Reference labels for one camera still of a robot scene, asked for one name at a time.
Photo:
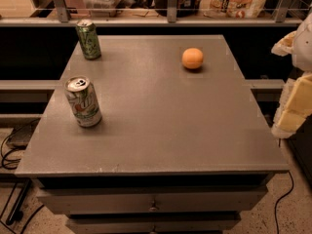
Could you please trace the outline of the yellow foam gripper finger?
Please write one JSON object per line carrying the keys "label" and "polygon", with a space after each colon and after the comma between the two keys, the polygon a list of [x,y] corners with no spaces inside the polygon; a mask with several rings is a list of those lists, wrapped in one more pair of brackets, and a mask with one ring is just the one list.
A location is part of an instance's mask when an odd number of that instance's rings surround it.
{"label": "yellow foam gripper finger", "polygon": [[289,78],[283,87],[271,133],[276,138],[288,138],[312,114],[312,73],[296,80]]}
{"label": "yellow foam gripper finger", "polygon": [[280,57],[291,55],[293,53],[293,39],[296,31],[287,34],[279,40],[271,49],[271,53]]}

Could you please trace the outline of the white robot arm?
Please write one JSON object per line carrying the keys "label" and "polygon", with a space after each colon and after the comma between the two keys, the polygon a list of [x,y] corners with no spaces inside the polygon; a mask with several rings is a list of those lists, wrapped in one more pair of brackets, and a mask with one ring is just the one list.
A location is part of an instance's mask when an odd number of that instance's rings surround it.
{"label": "white robot arm", "polygon": [[273,136],[288,138],[312,115],[312,15],[276,43],[271,53],[281,57],[291,55],[292,65],[303,72],[299,78],[289,78],[285,83],[273,119]]}

